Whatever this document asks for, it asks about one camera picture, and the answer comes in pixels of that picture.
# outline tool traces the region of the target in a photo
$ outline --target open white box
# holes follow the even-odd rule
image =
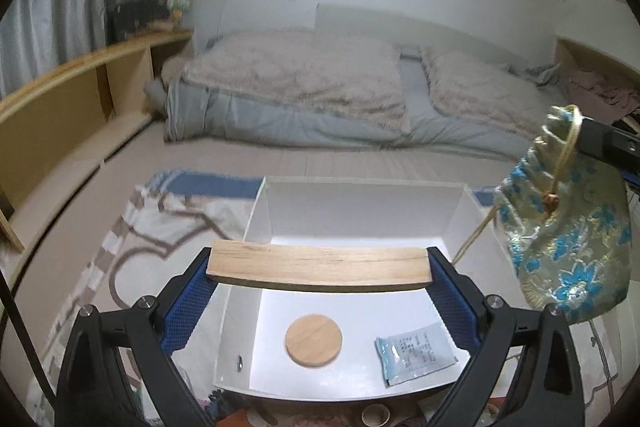
[[[476,198],[462,184],[265,178],[244,240],[277,245],[438,247],[450,258],[483,217]],[[527,307],[511,261],[492,227],[487,227],[456,269],[471,277],[486,295],[496,293],[511,306]],[[314,369],[293,362],[284,344],[289,325],[311,313],[333,319],[343,338],[338,357]],[[442,320],[425,290],[329,294],[232,286],[214,385],[302,401],[423,391],[456,380],[468,352],[458,349],[449,337],[458,363],[386,387],[374,341],[436,322]]]

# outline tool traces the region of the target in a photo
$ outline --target curtain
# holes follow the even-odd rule
[[[14,0],[0,21],[0,99],[110,43],[106,6],[120,0]]]

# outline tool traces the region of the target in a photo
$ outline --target pink cloth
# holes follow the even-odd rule
[[[577,105],[583,115],[610,125],[640,107],[640,94],[632,86],[625,78],[576,70],[566,91],[569,102]]]

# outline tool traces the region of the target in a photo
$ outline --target round wooden coaster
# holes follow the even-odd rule
[[[284,341],[291,360],[305,367],[322,367],[340,353],[342,333],[329,317],[305,315],[289,326]]]

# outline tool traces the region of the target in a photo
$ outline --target blue textured pad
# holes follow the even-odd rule
[[[164,335],[160,346],[167,356],[187,345],[193,328],[196,327],[218,285],[217,281],[207,277],[208,260],[209,258],[206,257],[202,261],[197,272],[164,318]]]
[[[427,292],[431,301],[456,346],[473,356],[481,344],[478,317],[434,256],[429,258],[433,282],[427,286]]]

